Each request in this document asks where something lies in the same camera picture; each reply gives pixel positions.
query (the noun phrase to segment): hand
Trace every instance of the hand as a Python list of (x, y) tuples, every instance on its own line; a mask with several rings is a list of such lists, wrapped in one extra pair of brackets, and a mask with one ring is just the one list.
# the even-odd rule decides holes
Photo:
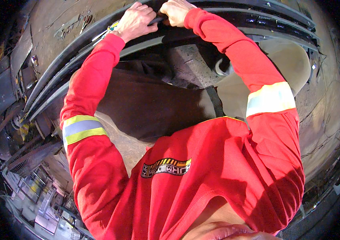
[(110, 33), (119, 36), (127, 43), (134, 38), (157, 31), (157, 23), (148, 26), (156, 16), (157, 14), (152, 8), (142, 5), (140, 2), (135, 2), (126, 10), (114, 31)]
[(169, 17), (168, 21), (171, 26), (184, 27), (183, 21), (186, 14), (193, 8), (196, 6), (186, 0), (168, 0), (159, 11)]

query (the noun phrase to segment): printed logo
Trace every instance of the printed logo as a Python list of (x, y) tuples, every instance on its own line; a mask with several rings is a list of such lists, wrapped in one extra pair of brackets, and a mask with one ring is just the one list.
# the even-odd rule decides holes
[(176, 176), (182, 176), (190, 169), (192, 159), (180, 162), (173, 158), (164, 158), (156, 161), (154, 164), (144, 164), (141, 177), (150, 178), (157, 173), (170, 173)]

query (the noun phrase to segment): reflective stripe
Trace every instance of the reflective stripe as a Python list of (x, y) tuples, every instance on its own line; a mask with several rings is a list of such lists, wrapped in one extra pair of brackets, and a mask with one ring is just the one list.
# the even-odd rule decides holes
[(80, 122), (80, 121), (84, 121), (84, 120), (94, 120), (94, 121), (98, 121), (98, 118), (96, 117), (92, 117), (92, 116), (89, 116), (89, 115), (77, 115), (77, 116), (74, 116), (74, 117), (71, 117), (69, 119), (66, 119), (65, 122), (63, 123), (63, 127), (67, 127), (75, 122)]
[(63, 123), (63, 144), (67, 151), (67, 146), (78, 142), (86, 137), (106, 135), (102, 124), (96, 117), (87, 115), (77, 115), (65, 120)]
[(264, 85), (249, 94), (246, 117), (257, 113), (277, 113), (291, 108), (295, 108), (295, 101), (287, 82)]
[(94, 120), (84, 120), (80, 122), (75, 122), (65, 128), (63, 128), (63, 137), (67, 137), (70, 135), (73, 135), (78, 132), (82, 132), (85, 130), (93, 129), (93, 128), (98, 128), (98, 127), (103, 127), (102, 123), (99, 121), (94, 121)]

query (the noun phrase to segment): wrist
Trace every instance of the wrist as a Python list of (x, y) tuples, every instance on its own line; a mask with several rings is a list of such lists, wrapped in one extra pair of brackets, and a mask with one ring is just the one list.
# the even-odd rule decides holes
[(115, 36), (120, 37), (125, 43), (127, 43), (128, 41), (130, 41), (130, 39), (128, 39), (126, 36), (124, 36), (122, 33), (120, 33), (119, 31), (111, 31), (110, 33), (114, 34)]
[(192, 8), (187, 12), (185, 19), (183, 20), (183, 25), (185, 26), (185, 28), (192, 29), (194, 27), (198, 12), (200, 11), (202, 11), (201, 8)]

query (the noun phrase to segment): red long-sleeve shirt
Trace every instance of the red long-sleeve shirt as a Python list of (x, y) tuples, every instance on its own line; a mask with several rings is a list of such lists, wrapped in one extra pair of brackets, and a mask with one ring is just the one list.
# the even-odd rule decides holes
[(258, 46), (199, 8), (185, 27), (231, 60), (251, 91), (247, 121), (216, 118), (161, 137), (128, 178), (94, 113), (125, 44), (108, 34), (70, 83), (61, 127), (74, 199), (97, 239), (179, 239), (215, 196), (255, 231), (286, 227), (303, 195), (299, 119), (288, 84)]

